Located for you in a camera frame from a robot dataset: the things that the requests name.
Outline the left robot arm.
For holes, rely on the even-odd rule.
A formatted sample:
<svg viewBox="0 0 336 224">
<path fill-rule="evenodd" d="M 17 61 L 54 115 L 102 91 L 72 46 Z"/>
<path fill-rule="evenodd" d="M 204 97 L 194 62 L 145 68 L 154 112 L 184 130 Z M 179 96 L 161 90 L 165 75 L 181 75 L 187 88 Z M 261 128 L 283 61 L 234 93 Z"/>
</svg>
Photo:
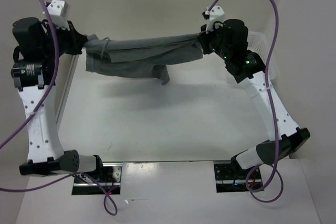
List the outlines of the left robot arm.
<svg viewBox="0 0 336 224">
<path fill-rule="evenodd" d="M 28 121 L 28 157 L 19 166 L 19 172 L 23 176 L 86 173 L 93 182 L 98 182 L 105 175 L 100 157 L 66 151 L 58 136 L 54 108 L 56 61 L 63 54 L 80 54 L 87 41 L 71 22 L 68 26 L 58 29 L 46 19 L 40 21 L 36 17 L 13 23 L 12 33 L 18 46 L 13 52 L 11 75 Z"/>
</svg>

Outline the grey shorts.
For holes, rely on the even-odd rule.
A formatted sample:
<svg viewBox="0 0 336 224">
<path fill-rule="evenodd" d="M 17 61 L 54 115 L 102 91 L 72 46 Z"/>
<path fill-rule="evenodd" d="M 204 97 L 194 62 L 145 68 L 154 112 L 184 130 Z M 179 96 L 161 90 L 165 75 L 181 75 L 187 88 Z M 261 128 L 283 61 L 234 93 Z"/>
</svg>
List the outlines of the grey shorts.
<svg viewBox="0 0 336 224">
<path fill-rule="evenodd" d="M 203 58 L 197 34 L 116 41 L 88 36 L 86 71 L 110 77 L 170 81 L 167 67 Z"/>
</svg>

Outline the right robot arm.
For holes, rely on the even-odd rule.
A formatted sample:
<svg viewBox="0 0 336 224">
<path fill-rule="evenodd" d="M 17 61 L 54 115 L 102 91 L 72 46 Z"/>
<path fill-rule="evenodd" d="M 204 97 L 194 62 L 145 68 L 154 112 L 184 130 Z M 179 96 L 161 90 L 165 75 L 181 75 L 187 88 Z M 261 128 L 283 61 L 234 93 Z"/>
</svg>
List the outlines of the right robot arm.
<svg viewBox="0 0 336 224">
<path fill-rule="evenodd" d="M 289 115 L 271 83 L 265 83 L 266 66 L 260 55 L 248 49 L 248 28 L 239 19 L 215 22 L 212 31 L 201 27 L 198 42 L 204 54 L 212 52 L 225 62 L 225 68 L 244 89 L 265 124 L 269 139 L 230 159 L 230 172 L 243 178 L 254 166 L 275 161 L 275 137 L 279 137 L 278 158 L 296 152 L 310 137 Z"/>
</svg>

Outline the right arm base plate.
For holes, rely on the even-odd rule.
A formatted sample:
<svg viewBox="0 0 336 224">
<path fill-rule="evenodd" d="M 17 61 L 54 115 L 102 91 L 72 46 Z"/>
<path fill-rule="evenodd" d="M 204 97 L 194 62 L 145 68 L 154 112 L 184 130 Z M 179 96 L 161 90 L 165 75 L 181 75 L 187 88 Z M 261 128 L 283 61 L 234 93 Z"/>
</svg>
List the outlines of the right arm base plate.
<svg viewBox="0 0 336 224">
<path fill-rule="evenodd" d="M 217 193 L 239 193 L 248 191 L 245 182 L 248 171 L 235 174 L 229 161 L 214 162 Z"/>
</svg>

